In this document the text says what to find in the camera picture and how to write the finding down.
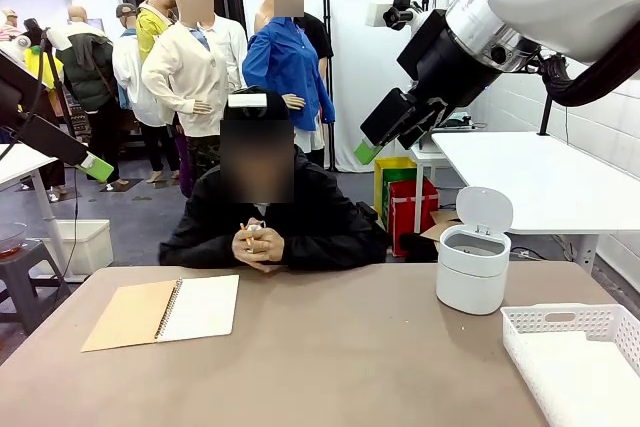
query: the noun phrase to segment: yellow bin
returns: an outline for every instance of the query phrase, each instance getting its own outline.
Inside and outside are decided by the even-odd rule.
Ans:
[[[382,215],[382,171],[385,169],[415,169],[416,163],[409,157],[387,157],[376,159],[373,171],[373,208]]]

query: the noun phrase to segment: bowl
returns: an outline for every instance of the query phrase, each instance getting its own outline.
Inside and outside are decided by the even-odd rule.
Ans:
[[[15,254],[27,238],[27,224],[0,222],[0,257]]]

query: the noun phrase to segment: white cardigan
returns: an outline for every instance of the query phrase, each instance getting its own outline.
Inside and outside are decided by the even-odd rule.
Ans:
[[[149,127],[170,124],[173,111],[161,119],[160,106],[140,79],[140,49],[135,35],[120,37],[113,43],[113,73],[116,80],[127,91],[133,114]]]
[[[178,22],[158,38],[142,66],[142,82],[159,102],[178,113],[187,137],[220,135],[229,96],[224,54],[215,39],[205,37],[211,51]],[[209,104],[212,113],[194,114],[196,100]]]

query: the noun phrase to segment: notebook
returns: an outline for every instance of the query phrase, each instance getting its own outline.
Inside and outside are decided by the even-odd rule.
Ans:
[[[120,287],[82,352],[229,335],[239,276]]]

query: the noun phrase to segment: stool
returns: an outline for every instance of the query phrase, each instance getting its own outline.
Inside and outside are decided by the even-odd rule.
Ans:
[[[47,261],[55,272],[57,279],[32,279],[29,270],[42,261]],[[16,308],[15,313],[1,313],[0,322],[20,322],[25,334],[31,334],[42,323],[45,314],[51,310],[58,294],[62,297],[71,295],[69,286],[64,281],[62,273],[53,261],[45,245],[36,240],[27,240],[22,249],[5,259],[0,259],[0,280],[6,285],[6,290],[0,292],[0,302],[9,297]],[[57,287],[55,295],[40,301],[36,287]]]

